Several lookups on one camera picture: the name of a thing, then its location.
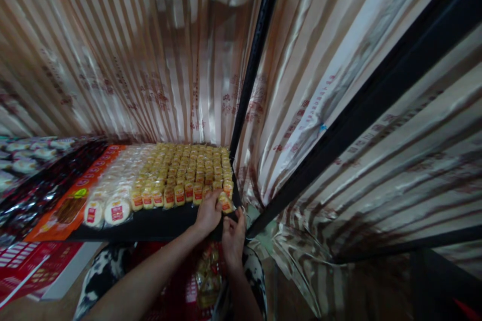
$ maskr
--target stacked snacks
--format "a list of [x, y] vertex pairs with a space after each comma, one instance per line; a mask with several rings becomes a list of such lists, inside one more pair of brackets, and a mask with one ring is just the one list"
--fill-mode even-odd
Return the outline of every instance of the stacked snacks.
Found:
[[102, 227], [104, 222], [116, 225], [124, 222], [131, 210], [199, 205], [207, 193], [216, 189], [223, 190], [223, 211], [229, 213], [234, 210], [233, 187], [229, 151], [225, 147], [131, 145], [92, 191], [84, 222], [91, 227]]
[[227, 148], [158, 143], [133, 183], [131, 205], [134, 211], [199, 205], [213, 189], [232, 199], [233, 187]]
[[104, 222], [117, 225], [136, 210], [131, 204], [132, 184], [154, 148], [153, 144], [131, 145], [112, 162], [88, 197], [84, 211], [87, 226], [101, 228]]

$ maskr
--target hand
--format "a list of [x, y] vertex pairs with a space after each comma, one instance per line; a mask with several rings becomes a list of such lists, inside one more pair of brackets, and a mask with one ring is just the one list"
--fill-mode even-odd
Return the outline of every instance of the hand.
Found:
[[243, 273], [243, 248], [245, 245], [246, 223], [241, 207], [236, 210], [238, 221], [225, 217], [222, 223], [222, 250], [229, 273]]
[[203, 238], [211, 233], [221, 220], [222, 204], [217, 201], [222, 190], [208, 193], [197, 210], [194, 226], [201, 232]]

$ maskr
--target beige striped fabric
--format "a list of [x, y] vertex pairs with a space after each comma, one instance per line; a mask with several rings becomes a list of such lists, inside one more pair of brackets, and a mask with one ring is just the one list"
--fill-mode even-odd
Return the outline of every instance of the beige striped fabric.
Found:
[[[0, 0], [0, 134], [229, 145], [260, 1]], [[263, 210], [430, 1], [277, 1], [235, 158], [245, 203]], [[329, 256], [480, 219], [481, 35], [277, 219], [263, 253], [318, 317], [373, 313], [350, 290], [378, 295], [376, 310], [409, 309], [407, 292], [384, 291], [406, 279], [406, 258], [386, 267], [385, 284], [381, 265], [331, 266]], [[478, 247], [441, 253], [477, 260]]]
[[0, 133], [229, 144], [258, 8], [0, 0]]

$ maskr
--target finger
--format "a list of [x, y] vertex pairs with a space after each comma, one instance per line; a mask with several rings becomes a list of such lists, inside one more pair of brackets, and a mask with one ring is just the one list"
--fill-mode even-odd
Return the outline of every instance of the finger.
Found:
[[214, 206], [214, 203], [217, 201], [217, 198], [219, 197], [221, 192], [222, 192], [222, 190], [215, 190], [214, 192], [209, 194], [208, 197], [206, 197], [206, 200], [208, 202], [212, 203], [212, 205]]
[[216, 211], [222, 212], [222, 203], [221, 202], [216, 203]]
[[246, 228], [246, 225], [245, 225], [245, 214], [243, 213], [243, 210], [241, 209], [241, 207], [238, 207], [237, 208], [237, 211], [238, 211], [238, 218], [237, 218], [237, 228], [241, 228], [242, 230], [244, 230]]
[[229, 232], [229, 228], [231, 227], [231, 223], [229, 222], [230, 218], [226, 216], [222, 222], [222, 232], [226, 233]]
[[229, 218], [229, 217], [228, 217], [228, 219], [229, 219], [229, 224], [231, 225], [231, 227], [236, 228], [237, 222], [235, 220]]

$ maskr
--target floor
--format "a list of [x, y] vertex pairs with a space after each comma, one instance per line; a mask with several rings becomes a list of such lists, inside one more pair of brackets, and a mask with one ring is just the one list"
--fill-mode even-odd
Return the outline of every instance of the floor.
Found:
[[[58, 301], [35, 302], [23, 297], [0, 310], [0, 320], [9, 321], [67, 321], [72, 317], [82, 288], [84, 276], [89, 265], [81, 272], [63, 299]], [[313, 312], [308, 307], [298, 288], [280, 272], [273, 259], [263, 261], [265, 271], [268, 320], [314, 320]]]

